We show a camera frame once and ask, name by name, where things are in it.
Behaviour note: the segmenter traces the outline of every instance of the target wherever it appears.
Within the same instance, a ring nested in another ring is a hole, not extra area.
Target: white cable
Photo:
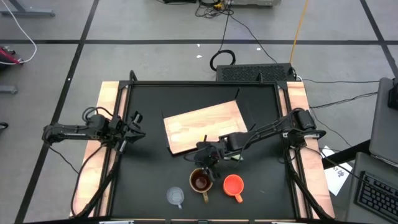
[[[32,58],[35,56],[36,51],[37,51],[37,46],[35,44],[35,42],[33,42],[33,40],[25,33],[25,31],[23,30],[23,28],[19,25],[17,19],[15,18],[14,14],[11,12],[10,8],[8,8],[7,4],[4,2],[4,0],[1,0],[2,3],[4,4],[4,6],[7,8],[7,10],[10,12],[12,18],[14,18],[15,23],[18,25],[19,29],[25,34],[25,36],[32,42],[33,46],[35,47],[35,51],[33,52],[32,56],[30,57],[30,59],[26,60],[26,61],[21,61],[19,63],[26,63],[30,60],[32,60]],[[7,62],[0,62],[0,64],[3,65],[16,65],[17,63],[7,63]]]

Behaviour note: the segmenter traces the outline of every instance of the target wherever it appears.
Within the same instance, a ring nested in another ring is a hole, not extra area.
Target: brown mug
[[[189,177],[189,184],[194,191],[203,194],[203,199],[205,200],[205,203],[209,202],[207,191],[211,189],[213,183],[210,178],[203,172],[202,168],[197,168],[191,173],[191,176]]]

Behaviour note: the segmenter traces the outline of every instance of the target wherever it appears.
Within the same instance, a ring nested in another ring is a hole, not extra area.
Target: wooden cutting board
[[[196,148],[205,135],[218,141],[218,136],[247,131],[235,100],[164,118],[164,125],[172,154]]]

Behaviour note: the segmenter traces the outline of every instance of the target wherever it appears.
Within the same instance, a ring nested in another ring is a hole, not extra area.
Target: wooden table frame
[[[306,92],[304,89],[304,84],[302,82],[288,82],[288,93],[290,100],[291,108],[303,108],[308,110],[308,101]],[[116,98],[118,94],[119,82],[103,82],[101,85],[101,90],[99,91],[99,97],[97,106],[102,106],[109,111],[114,111],[114,107],[116,104]],[[280,104],[282,107],[282,114],[287,114],[287,107],[285,102],[284,91],[279,89],[280,96]],[[124,105],[127,98],[127,88],[123,88],[120,96],[120,104],[118,109],[118,114],[123,116],[124,114]],[[107,118],[110,118],[108,114],[102,113]],[[307,147],[311,149],[318,149],[318,142],[316,139],[306,139]],[[85,155],[83,161],[86,160],[97,148],[100,147],[100,143],[98,141],[88,141]],[[114,151],[110,152],[110,159],[108,165],[108,172],[112,166],[115,153]],[[305,180],[307,182],[307,188],[317,200],[317,202],[322,206],[324,211],[327,212],[330,216],[334,217],[333,206],[331,204],[330,194],[326,182],[325,173],[323,171],[322,159],[319,154],[313,152],[311,150],[301,150],[300,156],[302,158],[302,166],[305,174]],[[101,176],[103,175],[104,162],[106,157],[106,149],[101,149],[95,156],[91,158],[90,161],[87,162],[86,167],[83,169],[80,181],[78,184],[77,192],[74,198],[73,207],[76,213],[80,212],[87,202],[92,198],[93,194],[98,189]],[[297,161],[293,161],[294,168],[297,170]],[[296,186],[297,193],[297,201],[298,207],[300,209],[300,216],[302,218],[307,218],[305,202],[303,199],[303,195],[300,189]],[[107,214],[107,208],[109,205],[109,194],[110,194],[110,185],[105,190],[101,206],[99,207],[98,214],[99,216],[105,216]],[[317,218],[317,214],[312,211],[312,215],[314,218]]]

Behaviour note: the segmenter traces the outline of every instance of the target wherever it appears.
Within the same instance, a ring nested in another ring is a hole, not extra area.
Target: paper
[[[325,146],[322,149],[322,152],[325,156],[330,156],[333,155],[335,152],[329,149],[328,146]],[[340,164],[340,166],[344,167],[348,171],[351,172],[353,169],[350,165],[348,165],[346,162],[343,164]],[[328,182],[328,188],[329,191],[337,196],[338,192],[340,191],[341,187],[343,186],[344,182],[346,181],[347,177],[349,176],[349,173],[342,169],[341,167],[332,167],[327,170],[325,170],[325,176],[326,176],[326,181]]]

